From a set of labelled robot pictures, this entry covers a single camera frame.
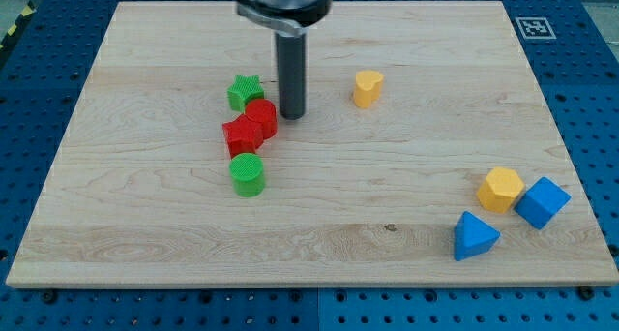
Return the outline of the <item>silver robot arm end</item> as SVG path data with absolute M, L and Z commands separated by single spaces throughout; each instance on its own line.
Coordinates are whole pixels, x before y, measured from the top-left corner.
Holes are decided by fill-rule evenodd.
M 333 0 L 236 0 L 236 13 L 284 37 L 299 38 L 331 10 Z

